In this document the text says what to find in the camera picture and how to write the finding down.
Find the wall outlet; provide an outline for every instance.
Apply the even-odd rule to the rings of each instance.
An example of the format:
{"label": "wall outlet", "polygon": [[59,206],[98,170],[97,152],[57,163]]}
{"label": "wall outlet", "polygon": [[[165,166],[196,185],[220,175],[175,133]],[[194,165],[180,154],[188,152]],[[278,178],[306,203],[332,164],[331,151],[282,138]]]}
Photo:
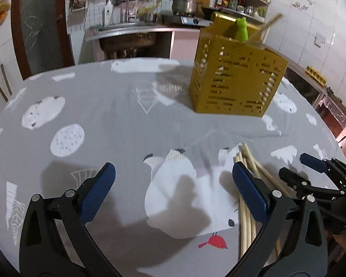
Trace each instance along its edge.
{"label": "wall outlet", "polygon": [[315,35],[315,41],[314,44],[317,45],[318,47],[321,47],[322,45],[325,44],[325,37],[319,33]]}

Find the gray tablecloth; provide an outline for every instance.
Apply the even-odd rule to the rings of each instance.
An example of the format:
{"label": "gray tablecloth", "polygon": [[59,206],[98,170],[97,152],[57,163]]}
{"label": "gray tablecloth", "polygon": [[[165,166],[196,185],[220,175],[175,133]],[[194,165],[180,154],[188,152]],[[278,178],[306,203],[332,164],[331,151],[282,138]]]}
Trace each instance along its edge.
{"label": "gray tablecloth", "polygon": [[263,118],[196,114],[191,70],[170,60],[117,60],[25,81],[0,117],[0,248],[15,267],[31,196],[60,196],[105,162],[115,165],[116,181],[87,228],[123,276],[225,276],[235,265],[230,171],[241,142],[275,176],[286,166],[334,188],[299,156],[343,154],[287,80]]}

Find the blue gripper pad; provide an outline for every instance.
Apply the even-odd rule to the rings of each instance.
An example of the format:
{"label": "blue gripper pad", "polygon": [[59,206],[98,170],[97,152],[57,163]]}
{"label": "blue gripper pad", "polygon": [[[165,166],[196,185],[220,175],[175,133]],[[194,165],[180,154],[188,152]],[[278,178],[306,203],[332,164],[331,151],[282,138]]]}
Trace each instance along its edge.
{"label": "blue gripper pad", "polygon": [[115,167],[111,163],[107,163],[103,169],[102,172],[99,172],[100,175],[92,188],[80,202],[79,218],[82,225],[95,218],[97,211],[115,181]]}
{"label": "blue gripper pad", "polygon": [[268,199],[260,192],[243,163],[234,164],[232,177],[254,220],[265,225],[269,219]]}
{"label": "blue gripper pad", "polygon": [[319,173],[325,173],[327,169],[323,160],[317,159],[306,153],[300,155],[300,162]]}

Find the red bird print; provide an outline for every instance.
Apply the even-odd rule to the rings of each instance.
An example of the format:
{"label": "red bird print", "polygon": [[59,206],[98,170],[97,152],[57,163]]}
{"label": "red bird print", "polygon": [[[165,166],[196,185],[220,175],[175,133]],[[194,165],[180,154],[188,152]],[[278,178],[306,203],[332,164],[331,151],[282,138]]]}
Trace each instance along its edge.
{"label": "red bird print", "polygon": [[206,244],[212,245],[213,247],[216,247],[218,249],[228,249],[227,243],[225,242],[224,238],[222,238],[220,235],[217,235],[217,232],[209,238],[209,240],[206,243],[202,243],[198,245],[199,248],[204,247]]}

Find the screw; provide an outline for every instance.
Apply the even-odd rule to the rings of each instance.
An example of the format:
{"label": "screw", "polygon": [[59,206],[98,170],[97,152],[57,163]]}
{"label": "screw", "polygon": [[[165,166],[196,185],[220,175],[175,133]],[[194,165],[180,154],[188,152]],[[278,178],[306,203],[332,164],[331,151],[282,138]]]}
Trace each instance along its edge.
{"label": "screw", "polygon": [[314,196],[312,196],[312,195],[307,195],[307,197],[306,197],[307,199],[308,199],[308,201],[310,201],[310,202],[314,202],[315,201],[315,197]]}
{"label": "screw", "polygon": [[282,193],[279,190],[274,190],[271,194],[276,198],[282,197]]}
{"label": "screw", "polygon": [[32,196],[32,201],[33,202],[37,202],[37,201],[39,201],[39,199],[40,199],[40,195],[39,194],[35,194],[35,195]]}
{"label": "screw", "polygon": [[73,197],[75,194],[76,194],[76,192],[75,192],[74,190],[67,190],[67,191],[65,192],[65,197],[71,198],[71,197]]}

